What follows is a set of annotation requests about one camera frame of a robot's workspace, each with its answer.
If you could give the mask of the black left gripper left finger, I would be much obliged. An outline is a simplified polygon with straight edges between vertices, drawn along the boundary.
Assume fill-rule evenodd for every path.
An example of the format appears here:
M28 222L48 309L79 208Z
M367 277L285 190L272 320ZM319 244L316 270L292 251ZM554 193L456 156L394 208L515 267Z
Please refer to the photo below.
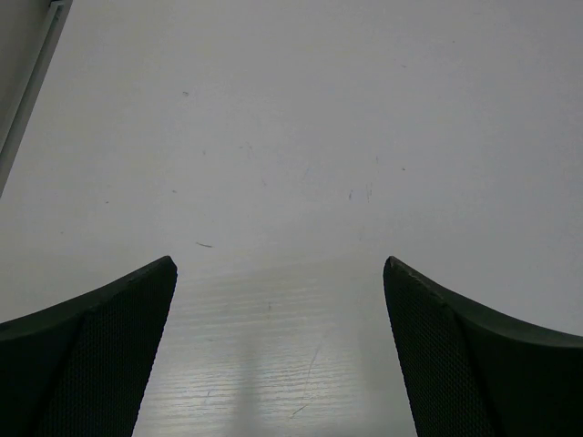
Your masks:
M132 435L177 278L164 256L2 323L2 435Z

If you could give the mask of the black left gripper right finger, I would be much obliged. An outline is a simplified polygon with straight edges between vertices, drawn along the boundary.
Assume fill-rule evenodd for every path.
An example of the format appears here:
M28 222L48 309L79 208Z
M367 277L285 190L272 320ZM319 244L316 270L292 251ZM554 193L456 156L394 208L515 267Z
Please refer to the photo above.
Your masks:
M417 435L581 435L581 337L488 308L396 257L383 278Z

